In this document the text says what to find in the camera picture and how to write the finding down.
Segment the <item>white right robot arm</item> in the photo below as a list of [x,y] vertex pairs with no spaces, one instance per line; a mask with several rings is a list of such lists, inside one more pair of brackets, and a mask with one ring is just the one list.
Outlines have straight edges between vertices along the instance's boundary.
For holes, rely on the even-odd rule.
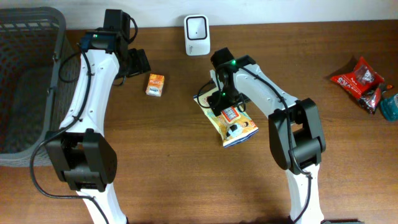
[[212,79],[218,91],[210,97],[215,115],[230,106],[253,102],[268,120],[269,147],[285,171],[292,223],[324,223],[318,192],[318,172],[325,136],[315,102],[286,93],[248,55],[236,58],[228,48],[211,56]]

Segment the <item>small orange box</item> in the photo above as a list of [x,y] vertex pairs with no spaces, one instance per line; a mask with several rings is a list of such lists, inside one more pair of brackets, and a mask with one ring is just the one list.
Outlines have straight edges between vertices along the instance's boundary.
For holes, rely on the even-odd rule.
[[149,75],[149,81],[146,88],[146,94],[150,96],[162,96],[165,77],[163,75],[153,74]]

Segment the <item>cream chips bag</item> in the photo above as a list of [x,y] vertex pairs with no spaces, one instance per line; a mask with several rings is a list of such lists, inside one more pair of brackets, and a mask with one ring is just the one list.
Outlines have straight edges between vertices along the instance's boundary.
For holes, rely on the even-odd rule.
[[246,112],[242,113],[233,106],[226,108],[218,116],[211,108],[201,109],[220,134],[224,148],[247,141],[259,130]]

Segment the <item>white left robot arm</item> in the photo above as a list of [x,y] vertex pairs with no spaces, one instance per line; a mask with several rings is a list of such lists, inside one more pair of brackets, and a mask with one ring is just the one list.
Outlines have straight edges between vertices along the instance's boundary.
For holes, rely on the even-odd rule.
[[104,138],[104,117],[115,79],[147,73],[150,65],[142,49],[130,49],[135,20],[120,9],[107,9],[102,27],[80,40],[80,74],[68,112],[58,131],[49,131],[46,149],[58,179],[82,199],[94,223],[127,223],[114,180],[118,160]]

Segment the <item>black orange snack packet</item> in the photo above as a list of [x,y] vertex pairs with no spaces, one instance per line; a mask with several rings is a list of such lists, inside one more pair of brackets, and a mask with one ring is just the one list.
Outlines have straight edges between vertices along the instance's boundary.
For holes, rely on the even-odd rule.
[[369,114],[375,114],[379,103],[383,99],[386,91],[393,89],[394,86],[386,83],[380,83],[365,92],[358,100],[358,103]]

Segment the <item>red snack bag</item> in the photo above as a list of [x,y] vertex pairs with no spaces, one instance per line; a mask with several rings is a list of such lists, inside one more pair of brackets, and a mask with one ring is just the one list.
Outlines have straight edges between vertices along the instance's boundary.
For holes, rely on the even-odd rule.
[[330,80],[342,86],[357,100],[371,88],[384,83],[383,77],[367,63],[364,57],[359,58],[352,72],[335,75]]

